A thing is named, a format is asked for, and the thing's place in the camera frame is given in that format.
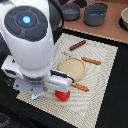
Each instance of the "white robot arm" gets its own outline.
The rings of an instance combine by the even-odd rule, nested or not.
[[[53,17],[55,7],[47,0],[10,0],[0,3],[0,8],[0,31],[11,53],[1,68],[15,79],[13,88],[34,96],[44,88],[68,92],[73,79],[52,70],[52,30],[61,20],[60,16],[52,19],[58,15],[55,11]]]

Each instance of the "bowl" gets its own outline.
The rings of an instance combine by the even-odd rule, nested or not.
[[[124,27],[128,30],[128,8],[125,8],[122,13],[121,17],[123,19]]]
[[[80,6],[74,3],[64,4],[61,6],[64,19],[74,21],[80,16]]]

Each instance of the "placemat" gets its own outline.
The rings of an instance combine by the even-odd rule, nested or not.
[[[74,51],[69,50],[70,46],[82,40],[86,40],[86,44]],[[58,70],[60,62],[66,58],[61,52],[101,61],[101,65],[85,62],[87,72],[77,83],[88,87],[89,91],[84,92],[70,86],[71,94],[66,102],[58,100],[55,92],[50,89],[35,101],[31,100],[30,94],[24,92],[20,92],[17,98],[78,128],[94,128],[117,49],[115,46],[63,33],[55,44],[53,69]]]

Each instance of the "red object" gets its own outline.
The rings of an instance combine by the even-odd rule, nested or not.
[[[68,92],[55,91],[55,95],[59,100],[66,101],[70,95],[70,91]]]

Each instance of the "toy sausage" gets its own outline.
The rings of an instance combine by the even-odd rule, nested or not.
[[[77,83],[72,83],[72,84],[70,84],[71,86],[73,86],[73,87],[75,87],[75,88],[78,88],[78,89],[81,89],[81,90],[83,90],[83,91],[89,91],[89,89],[87,88],[87,87],[85,87],[85,86],[82,86],[82,85],[80,85],[80,84],[77,84]]]
[[[85,44],[85,43],[86,43],[86,40],[83,40],[83,41],[81,41],[81,42],[79,42],[79,43],[77,43],[77,44],[71,46],[69,49],[70,49],[70,51],[72,51],[72,50],[74,50],[74,49],[80,47],[81,45],[83,45],[83,44]]]
[[[101,64],[101,62],[97,61],[97,60],[92,60],[92,59],[88,59],[88,58],[85,58],[85,57],[81,57],[81,59],[83,61],[86,61],[86,62],[89,62],[89,63],[93,63],[93,64],[96,64],[96,65],[100,65]]]

